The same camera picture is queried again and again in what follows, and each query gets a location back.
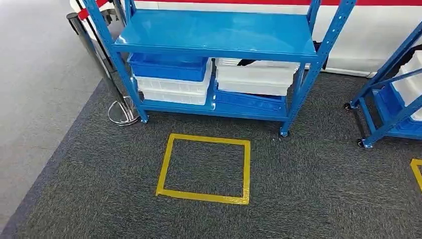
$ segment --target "blue plastic crate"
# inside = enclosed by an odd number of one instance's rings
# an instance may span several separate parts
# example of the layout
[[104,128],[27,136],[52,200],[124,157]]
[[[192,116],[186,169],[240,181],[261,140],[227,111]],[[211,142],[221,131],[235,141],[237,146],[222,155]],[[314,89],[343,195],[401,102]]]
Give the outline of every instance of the blue plastic crate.
[[[379,94],[388,109],[388,112],[384,112],[384,115],[388,114],[388,119],[397,115],[405,107],[405,102],[400,96],[400,93],[396,91],[391,83],[380,90]],[[405,121],[399,123],[397,129],[422,132],[422,121],[416,121],[409,117]]]
[[131,53],[127,61],[135,76],[201,82],[208,58]]
[[235,93],[221,91],[218,89],[218,83],[214,84],[215,104],[227,104],[233,106],[242,106],[264,111],[278,112],[285,110],[285,96],[257,96],[244,93]]

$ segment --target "red stripe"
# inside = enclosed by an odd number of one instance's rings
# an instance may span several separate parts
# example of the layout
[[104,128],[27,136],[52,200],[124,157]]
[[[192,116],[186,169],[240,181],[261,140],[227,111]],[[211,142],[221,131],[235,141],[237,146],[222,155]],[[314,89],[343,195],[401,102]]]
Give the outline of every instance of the red stripe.
[[[309,5],[310,0],[160,0],[165,2],[199,2],[199,3],[242,3],[242,4],[279,4]],[[338,5],[340,0],[322,0],[322,5]],[[422,0],[357,0],[361,6],[422,6]]]
[[[97,0],[97,1],[96,1],[96,3],[97,3],[97,6],[98,6],[98,7],[102,7],[102,6],[103,6],[104,4],[106,4],[107,2],[108,2],[108,0]],[[86,8],[82,9],[82,10],[78,13],[79,19],[81,19],[81,20],[85,20],[85,18],[87,18],[89,15],[90,15],[90,14],[88,13],[88,11],[87,11],[87,9],[86,9]]]

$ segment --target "stanchion base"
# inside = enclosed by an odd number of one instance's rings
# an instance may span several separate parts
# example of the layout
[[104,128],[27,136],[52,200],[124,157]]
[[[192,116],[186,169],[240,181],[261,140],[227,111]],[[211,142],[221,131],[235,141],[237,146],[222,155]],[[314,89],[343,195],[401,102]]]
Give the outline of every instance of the stanchion base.
[[140,119],[139,113],[136,110],[130,96],[125,96],[124,101],[129,108],[128,110],[121,106],[117,101],[113,102],[108,109],[108,118],[118,126],[128,126],[138,122]]

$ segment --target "yellow tape square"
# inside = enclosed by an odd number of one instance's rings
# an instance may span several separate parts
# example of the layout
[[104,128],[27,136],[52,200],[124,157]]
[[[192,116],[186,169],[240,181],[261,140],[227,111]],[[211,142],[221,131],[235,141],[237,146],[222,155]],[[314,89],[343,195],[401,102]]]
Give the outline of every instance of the yellow tape square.
[[415,159],[415,158],[412,159],[412,161],[410,162],[410,167],[412,168],[416,181],[418,182],[419,187],[421,188],[421,191],[422,191],[422,175],[418,166],[422,166],[422,159]]
[[[219,196],[219,195],[212,195],[212,194],[190,193],[190,192],[181,192],[181,191],[164,189],[164,182],[166,181],[166,175],[167,175],[167,171],[168,171],[169,163],[170,163],[170,156],[173,149],[173,142],[175,139],[243,145],[245,147],[245,151],[244,151],[244,163],[243,163],[243,195],[242,197]],[[159,194],[161,194],[161,195],[174,197],[174,198],[247,205],[249,204],[249,185],[250,185],[250,141],[240,140],[240,139],[215,138],[215,137],[172,133],[170,134],[169,141],[167,142],[166,153],[164,154],[163,166],[161,167],[160,177],[158,179],[157,191],[155,192],[155,196],[158,196]]]

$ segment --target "gray carpet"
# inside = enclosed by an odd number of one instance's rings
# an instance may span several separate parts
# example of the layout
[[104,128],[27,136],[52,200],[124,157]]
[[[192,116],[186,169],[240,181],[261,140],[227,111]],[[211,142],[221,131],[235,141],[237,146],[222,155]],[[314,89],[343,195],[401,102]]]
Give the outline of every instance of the gray carpet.
[[[117,127],[100,83],[2,236],[142,238],[422,238],[410,160],[420,141],[362,149],[342,109],[364,78],[321,74],[291,129],[279,123],[150,113]],[[155,196],[170,133],[251,141],[250,204]],[[240,196],[242,148],[175,141],[165,188]]]

